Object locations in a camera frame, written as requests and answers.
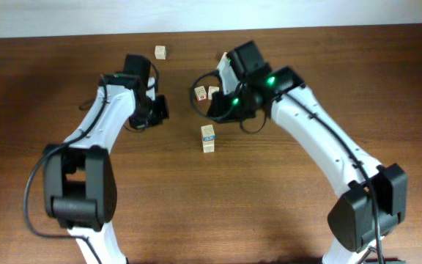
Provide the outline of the wooden block blue side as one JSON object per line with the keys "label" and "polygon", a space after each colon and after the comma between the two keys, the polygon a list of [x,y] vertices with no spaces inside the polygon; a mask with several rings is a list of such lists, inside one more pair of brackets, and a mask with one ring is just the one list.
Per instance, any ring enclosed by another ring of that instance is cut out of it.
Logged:
{"label": "wooden block blue side", "polygon": [[215,140],[215,132],[213,125],[201,126],[201,138],[203,142],[209,142]]}

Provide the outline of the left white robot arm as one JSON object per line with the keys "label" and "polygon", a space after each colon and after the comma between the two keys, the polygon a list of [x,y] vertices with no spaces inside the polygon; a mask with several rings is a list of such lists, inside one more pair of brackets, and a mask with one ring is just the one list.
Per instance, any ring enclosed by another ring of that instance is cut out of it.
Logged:
{"label": "left white robot arm", "polygon": [[158,79],[115,73],[100,79],[94,102],[65,147],[49,144],[43,169],[46,213],[76,239],[87,263],[126,263],[112,219],[117,190],[110,154],[126,122],[136,130],[168,118]]}

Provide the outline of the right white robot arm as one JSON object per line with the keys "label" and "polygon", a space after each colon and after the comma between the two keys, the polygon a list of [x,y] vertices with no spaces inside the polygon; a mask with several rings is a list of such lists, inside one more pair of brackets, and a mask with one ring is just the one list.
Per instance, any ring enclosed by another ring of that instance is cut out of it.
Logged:
{"label": "right white robot arm", "polygon": [[222,90],[208,111],[216,122],[242,122],[255,111],[289,133],[328,179],[338,200],[327,216],[334,236],[322,263],[386,263],[382,239],[406,215],[407,173],[384,166],[356,144],[320,106],[290,67],[264,66],[237,77],[230,66],[210,72]]}

